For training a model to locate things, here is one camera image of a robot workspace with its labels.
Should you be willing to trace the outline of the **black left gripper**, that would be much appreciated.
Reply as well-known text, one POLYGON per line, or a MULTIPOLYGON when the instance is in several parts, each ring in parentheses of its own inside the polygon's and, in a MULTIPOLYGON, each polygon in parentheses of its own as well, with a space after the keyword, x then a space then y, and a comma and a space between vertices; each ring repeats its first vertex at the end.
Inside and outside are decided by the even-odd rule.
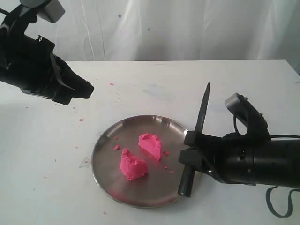
POLYGON ((68 105, 72 98, 88 99, 91 83, 53 54, 55 44, 38 36, 0 38, 0 80, 29 95, 68 105))

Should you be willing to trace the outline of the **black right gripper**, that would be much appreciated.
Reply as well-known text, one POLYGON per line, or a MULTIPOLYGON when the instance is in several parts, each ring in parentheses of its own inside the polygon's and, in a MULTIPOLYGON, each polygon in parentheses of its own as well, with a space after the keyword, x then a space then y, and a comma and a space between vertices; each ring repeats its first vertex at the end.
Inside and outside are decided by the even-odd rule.
POLYGON ((198 131, 188 131, 184 144, 191 148, 180 151, 179 162, 192 167, 224 184, 237 184, 224 175, 221 166, 225 163, 225 153, 228 146, 237 138, 236 133, 229 133, 223 137, 202 134, 198 131))

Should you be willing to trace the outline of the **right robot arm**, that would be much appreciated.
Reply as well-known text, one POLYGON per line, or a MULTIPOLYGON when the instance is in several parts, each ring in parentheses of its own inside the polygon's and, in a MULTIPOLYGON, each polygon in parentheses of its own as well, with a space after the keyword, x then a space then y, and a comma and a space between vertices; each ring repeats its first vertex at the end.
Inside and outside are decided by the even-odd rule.
POLYGON ((224 184, 300 186, 300 142, 189 131, 179 162, 224 184))

